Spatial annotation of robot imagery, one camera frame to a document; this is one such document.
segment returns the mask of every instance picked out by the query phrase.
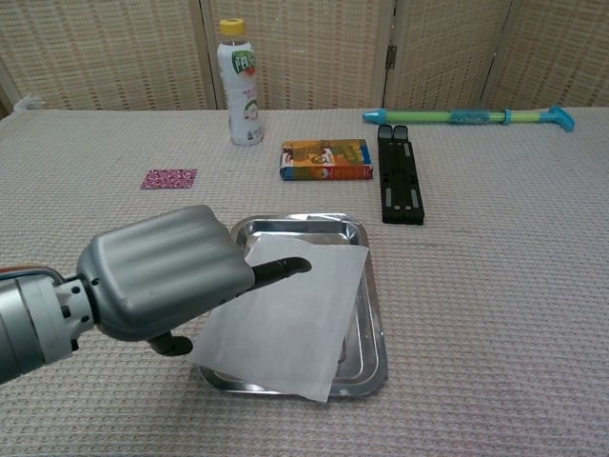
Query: plastic bottle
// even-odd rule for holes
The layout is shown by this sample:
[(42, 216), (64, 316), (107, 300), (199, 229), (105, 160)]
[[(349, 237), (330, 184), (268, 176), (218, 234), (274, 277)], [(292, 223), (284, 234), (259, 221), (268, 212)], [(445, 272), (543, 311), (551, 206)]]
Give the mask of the plastic bottle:
[(256, 59), (245, 37), (243, 19), (220, 21), (222, 44), (218, 47), (220, 75), (228, 105), (230, 140), (235, 145), (255, 145), (263, 139), (258, 119)]

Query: wicker panel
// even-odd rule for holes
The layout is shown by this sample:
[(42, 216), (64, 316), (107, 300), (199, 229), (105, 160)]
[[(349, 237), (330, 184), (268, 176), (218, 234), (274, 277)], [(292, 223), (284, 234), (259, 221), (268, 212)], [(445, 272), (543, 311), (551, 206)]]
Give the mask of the wicker panel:
[[(257, 55), (259, 102), (267, 109), (379, 105), (384, 69), (376, 68), (386, 0), (210, 0), (210, 20), (243, 17)], [(375, 72), (381, 78), (375, 78)]]
[(0, 2), (0, 58), (49, 108), (206, 108), (195, 36), (188, 0)]
[(399, 1), (389, 108), (478, 105), (509, 0)]
[(523, 0), (503, 49), (492, 107), (609, 106), (607, 0)]

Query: yellow bottle cap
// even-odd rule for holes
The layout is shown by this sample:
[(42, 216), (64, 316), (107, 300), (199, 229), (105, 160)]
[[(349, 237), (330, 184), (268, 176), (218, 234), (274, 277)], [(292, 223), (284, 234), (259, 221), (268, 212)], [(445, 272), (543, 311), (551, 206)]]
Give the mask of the yellow bottle cap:
[(220, 21), (220, 32), (223, 35), (243, 35), (246, 33), (246, 23), (239, 17), (231, 17)]

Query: textured fabric surface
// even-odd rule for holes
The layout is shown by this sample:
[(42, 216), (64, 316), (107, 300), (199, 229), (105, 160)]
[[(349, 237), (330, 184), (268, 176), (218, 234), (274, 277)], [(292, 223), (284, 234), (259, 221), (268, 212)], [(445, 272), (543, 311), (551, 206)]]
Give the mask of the textured fabric surface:
[[(0, 122), (2, 265), (64, 273), (99, 231), (206, 203), (346, 212), (365, 225), (389, 378), (327, 405), (225, 394), (186, 358), (97, 330), (0, 387), (2, 455), (607, 455), (609, 109), (554, 125), (410, 129), (425, 225), (381, 223), (373, 181), (283, 182), (282, 141), (363, 137), (359, 110), (267, 111), (232, 146), (226, 113), (29, 111)], [(192, 189), (140, 190), (149, 169)], [(205, 317), (181, 328), (196, 335)]]

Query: colorful box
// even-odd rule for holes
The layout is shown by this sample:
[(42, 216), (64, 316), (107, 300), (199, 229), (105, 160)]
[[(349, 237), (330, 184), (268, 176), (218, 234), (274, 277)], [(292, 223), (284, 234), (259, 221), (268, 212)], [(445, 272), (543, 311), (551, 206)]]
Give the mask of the colorful box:
[(365, 140), (284, 141), (279, 173), (285, 181), (372, 179)]

